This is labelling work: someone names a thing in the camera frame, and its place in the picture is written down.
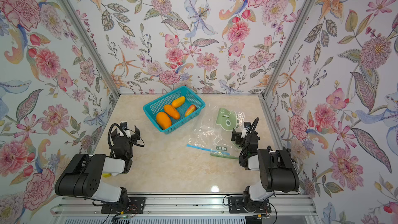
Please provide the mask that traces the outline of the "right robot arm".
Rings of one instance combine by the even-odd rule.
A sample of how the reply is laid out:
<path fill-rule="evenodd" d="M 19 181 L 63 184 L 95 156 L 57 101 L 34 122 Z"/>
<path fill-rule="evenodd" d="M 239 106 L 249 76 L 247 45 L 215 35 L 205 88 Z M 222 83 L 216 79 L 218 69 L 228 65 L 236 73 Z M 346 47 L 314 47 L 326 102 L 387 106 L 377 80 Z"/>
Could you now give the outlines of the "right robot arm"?
<path fill-rule="evenodd" d="M 273 150 L 270 146 L 260 149 L 260 137 L 256 131 L 259 118 L 245 122 L 242 132 L 232 130 L 231 141 L 241 148 L 238 162 L 248 171 L 258 171 L 260 180 L 247 186 L 241 197 L 228 197 L 227 207 L 231 214 L 270 214 L 274 211 L 269 198 L 278 191 L 289 193 L 299 189 L 299 170 L 291 158 L 291 150 Z"/>

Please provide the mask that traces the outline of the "green printed zip-top bag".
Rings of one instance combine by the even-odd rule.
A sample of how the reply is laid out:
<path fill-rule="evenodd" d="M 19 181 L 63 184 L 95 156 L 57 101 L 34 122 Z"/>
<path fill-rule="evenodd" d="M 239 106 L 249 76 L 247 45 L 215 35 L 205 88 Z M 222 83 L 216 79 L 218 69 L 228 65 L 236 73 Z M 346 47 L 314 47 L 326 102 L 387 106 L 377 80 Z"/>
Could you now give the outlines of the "green printed zip-top bag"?
<path fill-rule="evenodd" d="M 212 121 L 216 125 L 221 126 L 224 130 L 231 132 L 231 136 L 232 136 L 233 129 L 235 129 L 237 132 L 242 131 L 243 125 L 244 125 L 244 120 L 245 120 L 245 114 L 243 112 L 236 112 L 236 111 L 232 111 L 227 108 L 224 108 L 224 107 L 216 106 L 216 107 L 210 107 L 206 110 L 203 110 L 199 114 L 198 119 L 194 122 L 193 127 L 198 122 Z M 233 148 L 233 150 L 230 151 L 231 156 L 222 157 L 222 158 L 238 159 L 238 156 L 240 153 L 240 148 L 238 145 L 235 145 L 235 143 L 232 141 L 231 141 L 231 144 L 232 144 L 232 148 Z"/>

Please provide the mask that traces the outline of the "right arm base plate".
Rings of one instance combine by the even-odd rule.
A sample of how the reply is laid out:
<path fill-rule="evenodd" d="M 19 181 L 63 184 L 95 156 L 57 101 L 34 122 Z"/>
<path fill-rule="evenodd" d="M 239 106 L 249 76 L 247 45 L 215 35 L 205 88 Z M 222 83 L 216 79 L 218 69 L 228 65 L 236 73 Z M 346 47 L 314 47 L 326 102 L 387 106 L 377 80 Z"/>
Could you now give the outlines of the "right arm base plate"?
<path fill-rule="evenodd" d="M 260 202 L 245 200 L 244 197 L 227 196 L 227 207 L 230 214 L 271 214 L 269 200 Z"/>

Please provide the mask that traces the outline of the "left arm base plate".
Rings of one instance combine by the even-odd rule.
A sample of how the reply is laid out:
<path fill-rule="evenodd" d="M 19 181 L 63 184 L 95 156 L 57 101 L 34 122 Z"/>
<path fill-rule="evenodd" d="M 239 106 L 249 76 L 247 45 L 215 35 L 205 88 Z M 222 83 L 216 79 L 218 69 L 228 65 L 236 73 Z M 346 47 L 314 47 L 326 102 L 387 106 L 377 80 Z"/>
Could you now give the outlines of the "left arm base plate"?
<path fill-rule="evenodd" d="M 142 214 L 145 203 L 145 197 L 128 197 L 127 200 L 104 204 L 101 214 Z"/>

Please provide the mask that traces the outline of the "large orange mango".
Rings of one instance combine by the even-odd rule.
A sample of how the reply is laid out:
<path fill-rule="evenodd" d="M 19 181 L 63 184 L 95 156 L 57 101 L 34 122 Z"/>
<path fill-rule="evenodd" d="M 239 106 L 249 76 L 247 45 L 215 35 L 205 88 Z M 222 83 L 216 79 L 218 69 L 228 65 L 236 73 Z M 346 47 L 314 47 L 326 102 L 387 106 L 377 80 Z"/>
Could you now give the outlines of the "large orange mango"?
<path fill-rule="evenodd" d="M 165 112 L 159 112 L 156 115 L 156 122 L 162 130 L 166 130 L 172 125 L 169 115 Z"/>

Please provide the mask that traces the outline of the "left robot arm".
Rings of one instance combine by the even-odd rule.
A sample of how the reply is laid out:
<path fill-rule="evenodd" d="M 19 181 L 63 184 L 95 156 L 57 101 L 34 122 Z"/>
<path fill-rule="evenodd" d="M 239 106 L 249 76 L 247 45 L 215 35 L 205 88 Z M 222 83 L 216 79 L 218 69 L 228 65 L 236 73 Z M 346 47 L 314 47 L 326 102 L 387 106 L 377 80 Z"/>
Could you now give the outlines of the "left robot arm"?
<path fill-rule="evenodd" d="M 102 181 L 103 174 L 117 176 L 130 171 L 133 146 L 144 147 L 140 130 L 129 129 L 126 122 L 113 123 L 108 131 L 110 154 L 76 154 L 56 182 L 58 196 L 91 199 L 120 210 L 128 208 L 131 200 L 127 190 Z"/>

